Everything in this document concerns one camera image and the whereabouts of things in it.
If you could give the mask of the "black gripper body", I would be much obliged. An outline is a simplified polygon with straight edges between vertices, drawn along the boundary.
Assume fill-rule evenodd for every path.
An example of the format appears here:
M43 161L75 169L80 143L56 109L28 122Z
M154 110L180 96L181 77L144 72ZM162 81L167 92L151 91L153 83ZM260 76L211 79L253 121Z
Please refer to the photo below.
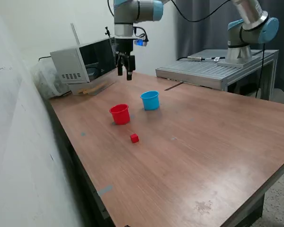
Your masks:
M133 39L115 39L116 51L118 53L130 56L133 51Z

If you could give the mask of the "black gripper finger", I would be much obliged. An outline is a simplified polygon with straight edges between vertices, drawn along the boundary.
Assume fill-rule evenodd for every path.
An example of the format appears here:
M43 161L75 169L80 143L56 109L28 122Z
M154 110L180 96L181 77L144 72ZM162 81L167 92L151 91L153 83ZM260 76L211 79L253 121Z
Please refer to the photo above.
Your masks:
M118 76L123 75L123 57L120 53L116 54L116 67Z
M135 56L129 55L124 58L124 66L126 68L126 79L132 80L133 71L135 71Z

